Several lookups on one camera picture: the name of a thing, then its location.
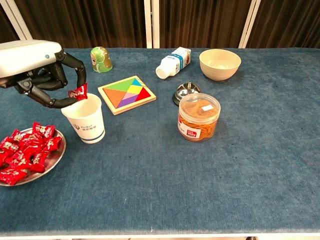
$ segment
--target paper cup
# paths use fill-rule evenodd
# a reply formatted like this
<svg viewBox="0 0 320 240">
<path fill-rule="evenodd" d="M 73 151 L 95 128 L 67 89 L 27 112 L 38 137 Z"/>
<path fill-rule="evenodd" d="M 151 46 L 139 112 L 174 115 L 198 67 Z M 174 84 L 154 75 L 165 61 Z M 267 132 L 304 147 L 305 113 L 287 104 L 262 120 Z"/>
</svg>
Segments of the paper cup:
<svg viewBox="0 0 320 240">
<path fill-rule="evenodd" d="M 91 93 L 88 93 L 87 97 L 62 108 L 61 112 L 84 143 L 94 144 L 105 136 L 106 131 L 100 98 Z"/>
</svg>

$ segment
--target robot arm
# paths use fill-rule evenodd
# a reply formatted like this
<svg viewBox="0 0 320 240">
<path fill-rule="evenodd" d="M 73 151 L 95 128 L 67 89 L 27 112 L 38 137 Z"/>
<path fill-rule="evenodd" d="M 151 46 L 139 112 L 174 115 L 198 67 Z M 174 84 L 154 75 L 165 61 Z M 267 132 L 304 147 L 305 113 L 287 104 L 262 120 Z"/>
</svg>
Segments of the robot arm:
<svg viewBox="0 0 320 240">
<path fill-rule="evenodd" d="M 67 107 L 77 99 L 54 99 L 43 91 L 54 91 L 68 84 L 62 64 L 75 69 L 77 87 L 86 83 L 83 62 L 64 52 L 57 42 L 18 40 L 1 43 L 0 87 L 15 87 L 20 94 L 49 108 Z"/>
</svg>

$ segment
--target wooden puzzle board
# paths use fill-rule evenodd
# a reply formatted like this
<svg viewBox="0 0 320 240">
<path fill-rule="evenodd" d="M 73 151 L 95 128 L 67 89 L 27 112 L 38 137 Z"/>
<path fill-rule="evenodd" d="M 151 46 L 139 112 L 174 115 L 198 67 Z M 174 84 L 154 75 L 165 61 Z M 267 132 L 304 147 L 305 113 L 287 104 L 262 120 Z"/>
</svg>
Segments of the wooden puzzle board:
<svg viewBox="0 0 320 240">
<path fill-rule="evenodd" d="M 100 86 L 98 91 L 113 115 L 156 100 L 156 96 L 138 76 Z"/>
</svg>

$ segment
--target bamboo fiber bowl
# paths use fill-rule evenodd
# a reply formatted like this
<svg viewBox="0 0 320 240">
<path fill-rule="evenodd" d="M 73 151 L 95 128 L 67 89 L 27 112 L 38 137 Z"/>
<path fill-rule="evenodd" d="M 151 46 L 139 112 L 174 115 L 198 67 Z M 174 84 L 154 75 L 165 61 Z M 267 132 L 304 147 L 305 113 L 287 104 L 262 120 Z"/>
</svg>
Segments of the bamboo fiber bowl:
<svg viewBox="0 0 320 240">
<path fill-rule="evenodd" d="M 224 49 L 203 51 L 199 59 L 203 74 L 215 81 L 231 78 L 241 64 L 241 58 L 237 54 Z"/>
</svg>

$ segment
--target dark curtain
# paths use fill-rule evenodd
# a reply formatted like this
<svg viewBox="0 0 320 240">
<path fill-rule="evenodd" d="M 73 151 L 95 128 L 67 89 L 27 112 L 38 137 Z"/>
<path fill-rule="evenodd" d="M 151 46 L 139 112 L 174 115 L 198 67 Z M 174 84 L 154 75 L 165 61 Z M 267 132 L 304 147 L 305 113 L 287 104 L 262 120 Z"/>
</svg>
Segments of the dark curtain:
<svg viewBox="0 0 320 240">
<path fill-rule="evenodd" d="M 143 0 L 15 0 L 34 39 L 64 48 L 145 48 Z"/>
<path fill-rule="evenodd" d="M 12 26 L 5 10 L 0 5 L 0 43 L 19 40 L 19 37 Z"/>
<path fill-rule="evenodd" d="M 247 48 L 320 48 L 320 0 L 262 0 Z"/>
<path fill-rule="evenodd" d="M 251 0 L 160 0 L 161 48 L 237 48 Z"/>
</svg>

